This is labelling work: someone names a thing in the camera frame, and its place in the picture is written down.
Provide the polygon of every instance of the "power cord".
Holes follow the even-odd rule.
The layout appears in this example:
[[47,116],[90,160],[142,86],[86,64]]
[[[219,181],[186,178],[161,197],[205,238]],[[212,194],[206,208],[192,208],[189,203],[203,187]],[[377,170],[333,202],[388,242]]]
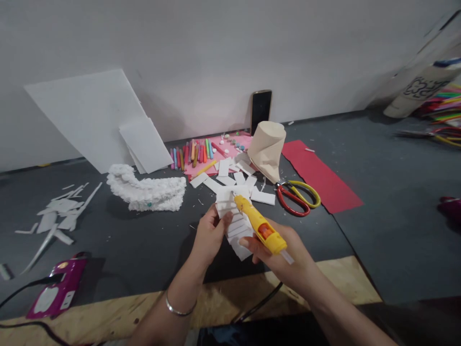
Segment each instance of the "power cord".
[[275,294],[276,294],[278,291],[280,291],[280,289],[282,288],[282,286],[283,286],[283,282],[280,281],[280,283],[277,285],[277,287],[274,288],[274,290],[273,290],[271,293],[269,293],[269,295],[268,295],[266,298],[264,298],[263,300],[261,300],[261,301],[260,301],[258,304],[256,304],[253,308],[249,309],[249,310],[248,310],[246,313],[244,313],[244,314],[242,315],[242,317],[240,317],[239,319],[237,319],[237,320],[234,319],[234,320],[231,322],[231,324],[239,324],[239,323],[242,323],[242,322],[243,322],[244,320],[246,320],[248,317],[250,317],[251,315],[253,315],[256,311],[258,311],[259,309],[261,309],[262,306],[263,306],[264,304],[266,304],[269,300],[271,300],[272,297],[275,296]]
[[[62,280],[62,277],[64,276],[64,274],[56,274],[56,275],[53,275],[53,276],[47,276],[43,279],[40,279],[40,280],[36,280],[36,281],[32,281],[30,283],[28,283],[27,285],[21,287],[20,289],[18,289],[16,292],[14,292],[13,294],[11,294],[8,298],[6,298],[4,301],[2,301],[0,303],[0,309],[3,307],[3,305],[5,305],[11,298],[13,298],[15,295],[17,295],[19,292],[25,290],[26,288],[28,287],[32,287],[32,286],[36,286],[36,285],[39,285],[39,284],[57,284],[58,282],[61,282]],[[0,324],[0,328],[2,329],[8,329],[8,328],[19,328],[19,327],[25,327],[25,326],[28,326],[28,325],[37,325],[39,327],[42,327],[45,332],[48,334],[48,336],[53,339],[56,343],[62,345],[62,346],[70,346],[68,343],[66,343],[64,340],[62,340],[59,336],[57,336],[53,331],[52,329],[49,327],[49,325],[47,325],[46,323],[44,322],[40,322],[40,321],[32,321],[32,322],[25,322],[25,323],[19,323],[19,324],[13,324],[13,325],[5,325],[5,324]]]

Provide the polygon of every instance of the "brown paper roll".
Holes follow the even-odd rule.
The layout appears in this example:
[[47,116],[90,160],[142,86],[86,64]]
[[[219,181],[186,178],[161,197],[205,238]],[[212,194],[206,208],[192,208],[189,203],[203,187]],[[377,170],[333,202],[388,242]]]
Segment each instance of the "brown paper roll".
[[280,180],[279,162],[286,135],[282,124],[260,122],[248,148],[251,162],[273,184]]

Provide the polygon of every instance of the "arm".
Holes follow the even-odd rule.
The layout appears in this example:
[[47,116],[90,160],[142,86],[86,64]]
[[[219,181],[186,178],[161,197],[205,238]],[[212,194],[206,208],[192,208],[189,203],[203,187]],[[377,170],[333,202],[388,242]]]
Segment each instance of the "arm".
[[189,258],[174,277],[167,292],[144,316],[128,346],[184,345],[191,315],[178,316],[168,310],[166,294],[176,311],[186,313],[195,306],[205,272],[218,253],[231,221],[232,213],[229,212],[218,223],[218,211],[214,204],[200,219]]
[[253,252],[253,263],[262,260],[285,285],[307,301],[333,346],[396,345],[319,270],[295,230],[272,220],[269,222],[287,242],[295,263],[289,265],[282,256],[273,256],[256,238],[242,238],[240,245]]

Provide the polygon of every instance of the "yellow glue gun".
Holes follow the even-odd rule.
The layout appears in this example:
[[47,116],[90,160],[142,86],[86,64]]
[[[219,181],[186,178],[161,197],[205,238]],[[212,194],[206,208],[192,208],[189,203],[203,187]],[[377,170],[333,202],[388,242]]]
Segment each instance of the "yellow glue gun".
[[238,210],[245,213],[250,219],[251,226],[255,230],[261,242],[274,255],[282,255],[289,264],[294,262],[293,258],[286,251],[287,242],[269,224],[260,212],[242,195],[234,195],[235,204]]

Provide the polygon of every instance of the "plywood edge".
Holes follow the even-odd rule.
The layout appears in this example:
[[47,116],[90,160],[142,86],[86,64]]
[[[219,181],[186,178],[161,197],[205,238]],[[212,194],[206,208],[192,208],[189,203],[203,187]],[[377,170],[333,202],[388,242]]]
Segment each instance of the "plywood edge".
[[[381,302],[355,256],[318,262],[320,270],[355,305]],[[228,324],[269,294],[279,283],[273,272],[205,284],[192,316],[191,328]],[[70,308],[55,320],[44,319],[53,331],[72,345],[130,337],[137,323],[162,291],[122,297]],[[283,286],[252,317],[254,320],[292,315],[309,310],[297,293]],[[24,317],[2,321],[17,324]],[[3,329],[0,345],[55,345],[40,327]]]

